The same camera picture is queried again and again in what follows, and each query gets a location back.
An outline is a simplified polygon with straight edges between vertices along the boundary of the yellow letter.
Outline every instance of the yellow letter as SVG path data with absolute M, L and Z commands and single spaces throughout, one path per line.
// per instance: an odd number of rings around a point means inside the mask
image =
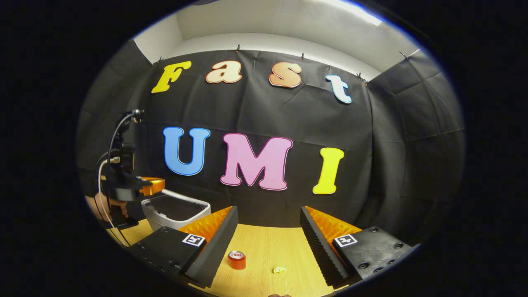
M 300 84 L 301 68 L 298 64 L 279 62 L 271 68 L 269 82 L 273 86 L 295 88 Z
M 165 68 L 163 68 L 164 71 L 158 81 L 158 84 L 154 87 L 154 89 L 152 89 L 152 94 L 165 92 L 166 90 L 168 90 L 168 81 L 171 80 L 171 82 L 175 82 L 176 79 L 180 77 L 180 74 L 182 73 L 182 68 L 189 69 L 190 66 L 190 61 L 165 66 Z
M 325 147 L 321 149 L 321 156 L 323 156 L 323 169 L 321 169 L 321 177 L 319 183 L 314 187 L 314 194 L 333 194 L 336 190 L 334 185 L 335 176 L 337 174 L 337 167 L 339 160 L 344 157 L 342 150 L 334 147 Z
M 234 83 L 242 78 L 240 75 L 240 69 L 242 64 L 238 61 L 223 61 L 213 65 L 213 71 L 209 72 L 205 77 L 205 80 L 209 83 L 218 83 L 221 81 L 227 83 Z

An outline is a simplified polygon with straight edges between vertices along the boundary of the white bin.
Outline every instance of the white bin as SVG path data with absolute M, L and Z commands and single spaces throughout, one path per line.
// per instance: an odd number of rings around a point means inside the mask
M 167 189 L 158 197 L 143 200 L 141 207 L 153 231 L 161 227 L 179 229 L 211 214 L 211 205 Z

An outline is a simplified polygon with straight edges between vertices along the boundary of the red can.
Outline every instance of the red can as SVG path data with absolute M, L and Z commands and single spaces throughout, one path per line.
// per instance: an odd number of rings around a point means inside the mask
M 233 250 L 228 254 L 229 266 L 236 270 L 241 270 L 246 267 L 246 256 L 243 252 Z

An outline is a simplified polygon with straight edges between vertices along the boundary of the wooden table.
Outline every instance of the wooden table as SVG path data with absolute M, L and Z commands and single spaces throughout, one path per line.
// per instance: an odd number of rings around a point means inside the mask
M 121 232 L 130 244 L 134 244 L 153 231 L 144 219 L 138 226 Z M 246 255 L 246 269 L 234 270 L 229 266 L 227 254 L 231 250 Z M 286 271 L 272 273 L 276 266 Z M 272 294 L 319 297 L 337 291 L 326 285 L 302 228 L 243 224 L 237 225 L 211 287 L 194 287 L 220 297 L 267 297 Z

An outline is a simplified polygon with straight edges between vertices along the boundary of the letter m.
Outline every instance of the letter m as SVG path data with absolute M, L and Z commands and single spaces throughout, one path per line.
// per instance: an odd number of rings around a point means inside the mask
M 272 137 L 268 140 L 258 156 L 255 156 L 248 137 L 240 133 L 224 135 L 228 145 L 228 156 L 225 164 L 225 175 L 220 178 L 223 184 L 240 185 L 238 167 L 246 184 L 252 186 L 264 170 L 264 178 L 259 186 L 266 190 L 285 190 L 288 184 L 284 181 L 284 171 L 288 150 L 293 141 L 283 137 Z

